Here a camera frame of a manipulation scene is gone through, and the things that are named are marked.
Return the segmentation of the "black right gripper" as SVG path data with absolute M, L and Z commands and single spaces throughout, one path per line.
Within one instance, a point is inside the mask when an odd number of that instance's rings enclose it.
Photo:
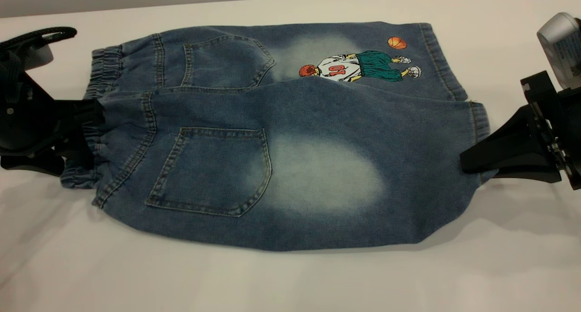
M 581 187 L 580 87 L 557 91 L 546 71 L 521 80 L 528 105 L 459 155 L 465 173 L 496 170 L 495 179 L 562 180 Z

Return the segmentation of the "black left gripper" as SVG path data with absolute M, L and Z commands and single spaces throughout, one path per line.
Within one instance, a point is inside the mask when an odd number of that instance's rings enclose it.
M 105 122 L 97 99 L 54 101 L 12 51 L 1 53 L 1 167 L 61 176 L 66 163 L 95 167 L 84 128 Z

